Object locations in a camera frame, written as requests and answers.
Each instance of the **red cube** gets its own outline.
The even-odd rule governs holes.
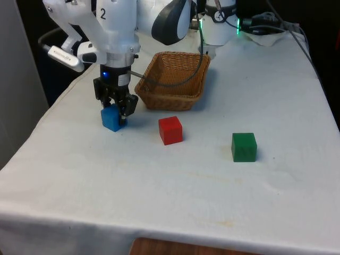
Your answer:
[[[164,145],[183,141],[182,124],[176,116],[158,120],[159,134]]]

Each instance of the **blue cube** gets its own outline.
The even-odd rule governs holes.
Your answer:
[[[107,129],[117,132],[119,129],[123,128],[125,125],[119,125],[119,110],[116,105],[111,105],[101,110],[101,120],[103,126]]]

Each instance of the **wooden floor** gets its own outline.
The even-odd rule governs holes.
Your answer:
[[[253,253],[229,251],[184,243],[154,239],[136,239],[130,255],[254,255]]]

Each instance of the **cube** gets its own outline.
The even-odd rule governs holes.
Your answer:
[[[114,104],[104,108],[103,110],[101,110],[100,113],[103,126],[107,129],[112,130],[113,132],[117,132],[119,129],[126,125],[119,125],[119,109]]]
[[[172,145],[183,141],[183,130],[180,120],[174,116],[158,121],[159,134],[164,145]]]
[[[253,133],[234,133],[232,141],[234,162],[255,162],[257,144]]]

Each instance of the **gray wall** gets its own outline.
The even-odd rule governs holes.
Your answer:
[[[2,0],[1,4],[0,169],[48,108],[16,2]]]

